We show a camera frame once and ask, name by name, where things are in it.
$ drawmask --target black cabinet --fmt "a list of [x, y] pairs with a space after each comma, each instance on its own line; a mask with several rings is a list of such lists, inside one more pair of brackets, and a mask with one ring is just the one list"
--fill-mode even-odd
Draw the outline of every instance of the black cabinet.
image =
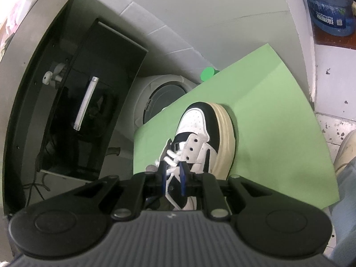
[[41, 146], [41, 169], [99, 177], [122, 105], [147, 51], [95, 21], [67, 66]]

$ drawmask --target gray ribbed surface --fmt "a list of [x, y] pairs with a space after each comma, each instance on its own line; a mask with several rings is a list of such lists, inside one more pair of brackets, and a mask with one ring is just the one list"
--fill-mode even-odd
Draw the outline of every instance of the gray ribbed surface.
[[282, 261], [247, 247], [224, 223], [206, 219], [200, 211], [143, 211], [131, 222], [116, 223], [99, 245], [61, 261], [22, 256], [13, 267], [127, 267], [127, 266], [334, 266], [322, 255], [302, 261]]

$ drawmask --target metal screw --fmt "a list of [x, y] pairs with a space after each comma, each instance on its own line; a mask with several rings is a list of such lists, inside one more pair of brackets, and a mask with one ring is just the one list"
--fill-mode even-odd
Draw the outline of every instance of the metal screw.
[[113, 212], [113, 215], [117, 218], [126, 218], [131, 216], [131, 211], [127, 208], [119, 208]]
[[210, 213], [214, 218], [225, 218], [229, 212], [223, 208], [216, 208]]

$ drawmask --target blue pants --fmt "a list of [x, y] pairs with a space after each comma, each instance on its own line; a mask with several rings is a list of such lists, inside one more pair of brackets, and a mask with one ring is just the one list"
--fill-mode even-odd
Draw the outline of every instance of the blue pants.
[[356, 157], [337, 177], [340, 201], [329, 207], [336, 247], [330, 259], [346, 267], [356, 258]]

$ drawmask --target black and white sneaker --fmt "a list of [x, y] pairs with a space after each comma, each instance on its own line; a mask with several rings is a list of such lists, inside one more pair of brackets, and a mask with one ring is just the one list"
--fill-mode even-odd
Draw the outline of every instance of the black and white sneaker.
[[175, 210], [196, 209], [195, 198], [179, 201], [169, 191], [171, 183], [180, 182], [179, 162], [186, 161], [194, 173], [208, 172], [225, 180], [234, 154], [234, 129], [226, 110], [216, 103], [191, 104], [179, 121], [174, 140], [167, 141], [160, 159], [155, 162], [158, 166], [164, 160], [170, 166], [167, 169], [166, 198]]

